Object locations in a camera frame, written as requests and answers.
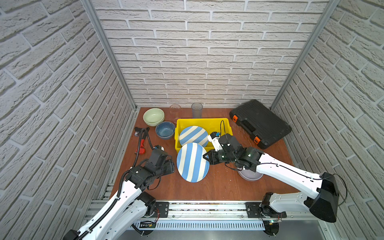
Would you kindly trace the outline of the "lavender ceramic bowl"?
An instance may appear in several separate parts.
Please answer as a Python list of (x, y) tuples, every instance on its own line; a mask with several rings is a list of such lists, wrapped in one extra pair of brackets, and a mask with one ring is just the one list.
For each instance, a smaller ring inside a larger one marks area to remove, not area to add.
[(242, 169), (241, 171), (238, 172), (238, 174), (245, 180), (249, 182), (255, 182), (259, 179), (261, 179), (264, 174), (258, 173), (258, 172), (253, 172), (251, 170), (246, 170)]

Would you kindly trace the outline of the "dark blue ceramic bowl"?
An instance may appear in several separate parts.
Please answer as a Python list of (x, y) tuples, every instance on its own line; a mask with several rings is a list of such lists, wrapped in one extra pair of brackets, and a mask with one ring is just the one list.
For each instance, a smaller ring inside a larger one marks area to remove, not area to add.
[(176, 126), (172, 122), (162, 122), (155, 128), (157, 136), (162, 140), (169, 140), (175, 134)]

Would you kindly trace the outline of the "blue white striped plate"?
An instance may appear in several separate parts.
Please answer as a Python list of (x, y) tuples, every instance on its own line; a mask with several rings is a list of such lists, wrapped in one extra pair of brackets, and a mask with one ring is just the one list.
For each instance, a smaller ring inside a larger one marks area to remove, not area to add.
[(199, 126), (190, 126), (182, 130), (179, 135), (179, 143), (184, 146), (189, 143), (196, 143), (206, 147), (209, 143), (208, 133)]
[(197, 143), (184, 145), (177, 155), (177, 169), (181, 177), (190, 183), (197, 183), (203, 180), (210, 164), (203, 158), (207, 151)]

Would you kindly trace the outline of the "light green ceramic bowl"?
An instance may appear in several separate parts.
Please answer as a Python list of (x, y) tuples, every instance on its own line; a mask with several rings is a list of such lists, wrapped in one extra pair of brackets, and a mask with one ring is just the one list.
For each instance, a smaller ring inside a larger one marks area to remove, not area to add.
[(152, 108), (147, 110), (143, 114), (143, 120), (145, 124), (150, 127), (156, 127), (158, 124), (162, 123), (165, 119), (165, 113), (162, 109)]

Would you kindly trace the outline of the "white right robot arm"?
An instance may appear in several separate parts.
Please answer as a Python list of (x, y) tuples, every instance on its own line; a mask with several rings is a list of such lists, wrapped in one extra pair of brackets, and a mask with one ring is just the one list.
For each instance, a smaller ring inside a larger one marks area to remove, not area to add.
[(203, 155), (211, 165), (233, 163), (237, 170), (250, 170), (273, 177), (298, 190), (293, 194), (266, 193), (259, 206), (261, 216), (279, 218), (285, 212), (307, 212), (335, 223), (340, 192), (334, 175), (306, 172), (249, 147), (245, 150), (211, 150)]

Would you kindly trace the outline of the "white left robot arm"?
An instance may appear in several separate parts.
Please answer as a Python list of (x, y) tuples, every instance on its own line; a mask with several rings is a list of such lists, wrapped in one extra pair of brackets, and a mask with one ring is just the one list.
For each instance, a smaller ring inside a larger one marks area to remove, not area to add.
[(141, 163), (123, 173), (117, 192), (79, 230), (69, 230), (65, 240), (116, 240), (141, 218), (160, 218), (156, 199), (148, 193), (150, 185), (175, 171), (172, 157), (160, 145)]

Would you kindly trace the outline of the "yellow plastic bin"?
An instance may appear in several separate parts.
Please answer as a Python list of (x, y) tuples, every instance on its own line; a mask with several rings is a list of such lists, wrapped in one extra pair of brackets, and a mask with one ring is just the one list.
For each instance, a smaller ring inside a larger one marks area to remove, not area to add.
[(212, 132), (226, 132), (227, 134), (233, 135), (230, 122), (226, 118), (179, 119), (175, 129), (175, 149), (177, 153), (182, 148), (182, 144), (180, 143), (180, 135), (182, 134), (182, 131), (193, 126), (201, 127), (208, 135)]

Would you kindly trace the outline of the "red and black pipe wrench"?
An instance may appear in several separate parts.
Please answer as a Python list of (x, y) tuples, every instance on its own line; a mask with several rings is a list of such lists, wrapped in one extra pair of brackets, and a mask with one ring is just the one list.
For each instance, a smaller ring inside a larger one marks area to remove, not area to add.
[(147, 134), (146, 133), (141, 133), (139, 131), (136, 131), (135, 132), (135, 136), (136, 137), (139, 137), (140, 141), (139, 141), (139, 150), (136, 150), (135, 153), (139, 152), (139, 155), (143, 155), (146, 150), (145, 150), (145, 147), (144, 147), (144, 142), (147, 138)]

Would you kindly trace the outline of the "black plastic tool case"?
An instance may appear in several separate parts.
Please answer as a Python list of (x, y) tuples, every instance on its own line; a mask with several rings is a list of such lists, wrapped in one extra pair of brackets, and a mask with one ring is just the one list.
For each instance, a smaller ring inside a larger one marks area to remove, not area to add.
[(257, 100), (250, 100), (230, 111), (230, 118), (265, 150), (288, 135), (291, 126)]

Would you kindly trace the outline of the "grey translucent plastic cup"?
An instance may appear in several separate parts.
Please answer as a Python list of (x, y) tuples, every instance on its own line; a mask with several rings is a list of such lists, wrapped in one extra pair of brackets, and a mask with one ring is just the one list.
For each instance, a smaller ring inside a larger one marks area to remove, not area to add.
[(193, 103), (192, 106), (193, 118), (200, 119), (203, 113), (203, 105), (201, 103)]

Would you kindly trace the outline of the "pink translucent plastic cup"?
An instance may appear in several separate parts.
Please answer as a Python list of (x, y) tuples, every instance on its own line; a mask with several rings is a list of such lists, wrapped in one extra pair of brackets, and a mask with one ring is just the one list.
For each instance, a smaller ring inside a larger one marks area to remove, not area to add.
[(178, 105), (178, 104), (173, 104), (170, 106), (170, 116), (171, 116), (171, 120), (172, 122), (176, 125), (177, 124), (177, 121), (179, 119), (179, 115), (180, 115), (180, 111), (181, 111), (181, 106)]

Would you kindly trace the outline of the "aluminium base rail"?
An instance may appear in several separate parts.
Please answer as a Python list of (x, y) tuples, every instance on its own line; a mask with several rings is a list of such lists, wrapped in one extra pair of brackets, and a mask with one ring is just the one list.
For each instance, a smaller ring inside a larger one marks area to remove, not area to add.
[(274, 236), (287, 223), (295, 227), (300, 223), (319, 224), (322, 232), (328, 227), (306, 212), (287, 212), (268, 217), (261, 213), (258, 202), (170, 201), (147, 206), (143, 201), (134, 201), (111, 225), (101, 225), (94, 230), (105, 229), (101, 238), (109, 240), (134, 229), (142, 232), (264, 231)]

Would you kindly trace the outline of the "aluminium frame post right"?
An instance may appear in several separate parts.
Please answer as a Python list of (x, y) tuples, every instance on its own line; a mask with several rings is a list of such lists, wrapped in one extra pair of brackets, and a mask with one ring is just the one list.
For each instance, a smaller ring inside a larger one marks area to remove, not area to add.
[(271, 111), (274, 111), (276, 109), (276, 107), (278, 106), (278, 103), (280, 102), (284, 93), (288, 89), (291, 81), (293, 80), (294, 76), (297, 74), (300, 66), (305, 61), (305, 59), (306, 59), (307, 55), (309, 54), (309, 52), (311, 51), (312, 47), (314, 46), (314, 44), (318, 40), (320, 34), (322, 33), (324, 27), (327, 25), (327, 22), (331, 18), (332, 14), (334, 13), (334, 11), (337, 8), (337, 6), (339, 5), (339, 3), (340, 3), (340, 0), (328, 1), (327, 5), (324, 9), (324, 12), (321, 14), (321, 17), (319, 18), (319, 21), (315, 25), (314, 30), (311, 32), (308, 40), (306, 41), (304, 47), (302, 48), (298, 58), (296, 59), (296, 61), (293, 65), (293, 67), (291, 68), (289, 74), (287, 75), (287, 77), (286, 77), (284, 83), (282, 84), (278, 94), (276, 95), (273, 103), (271, 104), (271, 106), (270, 106)]

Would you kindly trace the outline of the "aluminium frame post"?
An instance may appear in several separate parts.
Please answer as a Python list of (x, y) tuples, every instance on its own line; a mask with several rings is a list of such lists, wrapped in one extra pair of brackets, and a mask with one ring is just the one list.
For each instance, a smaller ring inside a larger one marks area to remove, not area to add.
[(308, 40), (306, 41), (304, 47), (302, 48), (298, 58), (296, 59), (296, 61), (293, 65), (293, 67), (291, 68), (289, 74), (287, 75), (287, 77), (286, 77), (284, 83), (282, 84), (278, 94), (276, 95), (273, 103), (271, 104), (271, 106), (270, 106), (271, 111), (274, 111), (276, 109), (276, 107), (278, 106), (278, 103), (280, 102), (284, 93), (288, 89), (291, 81), (293, 80), (294, 76), (297, 74), (300, 66), (305, 61), (305, 59), (306, 59), (307, 55), (309, 54), (309, 52), (311, 51), (312, 47), (314, 46), (314, 44), (318, 40), (320, 34), (322, 33), (324, 27), (327, 25), (327, 22), (331, 18), (332, 14), (334, 13), (334, 11), (337, 8), (337, 6), (339, 5), (339, 3), (340, 3), (340, 0), (328, 1), (327, 5), (324, 9), (324, 12), (321, 14), (321, 17), (319, 18), (319, 21), (315, 25), (314, 30), (311, 32)]
[(94, 7), (92, 1), (90, 1), (90, 0), (84, 0), (84, 1), (82, 1), (82, 3), (83, 3), (83, 6), (85, 8), (86, 13), (88, 14), (88, 16), (90, 18), (90, 21), (94, 27), (94, 30), (99, 37), (100, 43), (102, 44), (103, 49), (106, 52), (106, 55), (107, 55), (107, 57), (111, 63), (111, 66), (112, 66), (113, 70), (115, 71), (117, 79), (120, 82), (120, 84), (122, 85), (122, 88), (124, 90), (126, 97), (128, 98), (128, 101), (131, 105), (131, 108), (136, 111), (138, 107), (134, 101), (134, 98), (132, 97), (132, 94), (129, 90), (127, 82), (123, 76), (122, 70), (118, 64), (118, 60), (116, 58), (116, 55), (115, 55), (113, 48), (112, 48), (112, 46), (108, 40), (107, 34), (106, 34), (106, 32), (102, 26), (101, 20), (99, 19), (98, 15), (97, 15), (97, 11), (96, 11), (95, 7)]

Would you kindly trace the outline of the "aluminium frame post left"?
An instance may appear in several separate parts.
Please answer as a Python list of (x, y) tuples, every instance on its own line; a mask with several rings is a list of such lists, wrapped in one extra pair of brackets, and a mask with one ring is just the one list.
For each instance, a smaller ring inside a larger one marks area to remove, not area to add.
[(117, 79), (120, 82), (120, 84), (122, 85), (122, 88), (124, 90), (126, 97), (128, 98), (128, 101), (131, 105), (131, 108), (136, 111), (138, 107), (134, 101), (134, 98), (132, 97), (132, 94), (129, 90), (127, 82), (123, 76), (122, 70), (118, 64), (118, 60), (116, 58), (116, 55), (115, 55), (113, 48), (112, 48), (112, 46), (108, 40), (107, 34), (106, 34), (106, 32), (102, 26), (101, 20), (99, 19), (98, 15), (97, 15), (97, 11), (96, 11), (95, 7), (94, 7), (92, 1), (90, 1), (90, 0), (84, 0), (84, 1), (82, 1), (82, 3), (83, 3), (83, 6), (85, 8), (86, 13), (88, 14), (88, 16), (90, 18), (90, 21), (94, 27), (94, 30), (99, 37), (100, 43), (102, 44), (103, 49), (106, 52), (106, 55), (107, 55), (107, 57), (111, 63), (111, 66), (112, 66), (113, 70), (115, 71)]

